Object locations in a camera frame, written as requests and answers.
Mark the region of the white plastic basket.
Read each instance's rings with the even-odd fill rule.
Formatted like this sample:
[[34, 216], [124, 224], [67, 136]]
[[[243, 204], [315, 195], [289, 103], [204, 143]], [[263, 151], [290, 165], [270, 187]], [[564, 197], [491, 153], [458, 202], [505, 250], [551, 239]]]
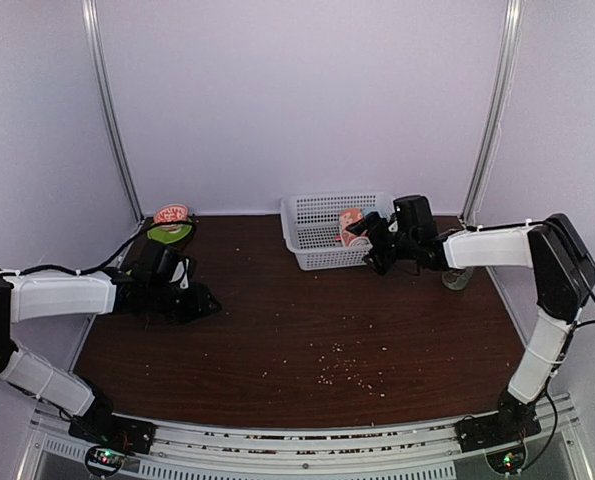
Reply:
[[392, 205], [384, 192], [350, 191], [292, 195], [280, 201], [280, 220], [286, 248], [303, 271], [361, 267], [368, 245], [345, 246], [340, 216], [347, 209]]

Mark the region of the blue patterned towel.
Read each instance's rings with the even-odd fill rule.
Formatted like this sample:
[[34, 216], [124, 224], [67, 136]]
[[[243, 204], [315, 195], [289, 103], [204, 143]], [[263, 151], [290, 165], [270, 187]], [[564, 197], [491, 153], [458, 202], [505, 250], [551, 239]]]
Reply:
[[392, 205], [380, 204], [371, 207], [366, 207], [363, 209], [363, 214], [365, 217], [367, 217], [371, 213], [376, 213], [383, 218], [390, 218], [393, 215]]

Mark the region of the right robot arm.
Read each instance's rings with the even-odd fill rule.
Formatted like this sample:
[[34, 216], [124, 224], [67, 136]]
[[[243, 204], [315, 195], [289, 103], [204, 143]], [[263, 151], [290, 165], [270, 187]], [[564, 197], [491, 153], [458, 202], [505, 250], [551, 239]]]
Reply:
[[569, 216], [439, 232], [433, 220], [405, 223], [372, 212], [343, 230], [366, 237], [370, 249], [364, 261], [380, 275], [398, 260], [441, 272], [524, 272], [532, 283], [523, 289], [534, 303], [532, 330], [489, 423], [496, 440], [512, 440], [527, 426], [566, 356], [583, 309], [595, 297], [595, 261]]

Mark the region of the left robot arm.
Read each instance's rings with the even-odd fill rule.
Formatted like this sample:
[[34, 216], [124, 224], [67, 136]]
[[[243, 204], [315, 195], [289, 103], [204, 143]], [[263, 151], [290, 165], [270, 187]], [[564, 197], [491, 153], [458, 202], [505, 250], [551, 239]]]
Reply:
[[190, 262], [161, 275], [104, 268], [56, 267], [30, 273], [0, 268], [0, 380], [81, 422], [100, 444], [121, 433], [111, 401], [94, 385], [53, 365], [17, 342], [14, 325], [35, 320], [155, 314], [185, 324], [216, 314], [220, 302], [191, 277]]

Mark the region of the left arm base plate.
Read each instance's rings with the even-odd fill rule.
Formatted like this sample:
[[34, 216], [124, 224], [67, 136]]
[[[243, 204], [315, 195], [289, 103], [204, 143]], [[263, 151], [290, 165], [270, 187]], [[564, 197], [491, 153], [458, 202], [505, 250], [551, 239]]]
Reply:
[[73, 417], [68, 434], [91, 443], [84, 453], [84, 466], [93, 477], [105, 479], [117, 474], [137, 454], [148, 454], [155, 431], [152, 422], [112, 415], [110, 428], [105, 431], [82, 417]]

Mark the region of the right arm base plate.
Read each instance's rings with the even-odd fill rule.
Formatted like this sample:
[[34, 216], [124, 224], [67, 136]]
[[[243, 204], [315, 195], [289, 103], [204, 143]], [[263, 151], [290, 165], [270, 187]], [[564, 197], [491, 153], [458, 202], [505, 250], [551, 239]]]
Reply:
[[480, 417], [465, 416], [455, 424], [455, 433], [462, 453], [481, 451], [488, 467], [500, 475], [518, 474], [528, 465], [526, 440], [541, 433], [536, 418], [520, 423], [517, 430], [507, 430], [500, 414]]

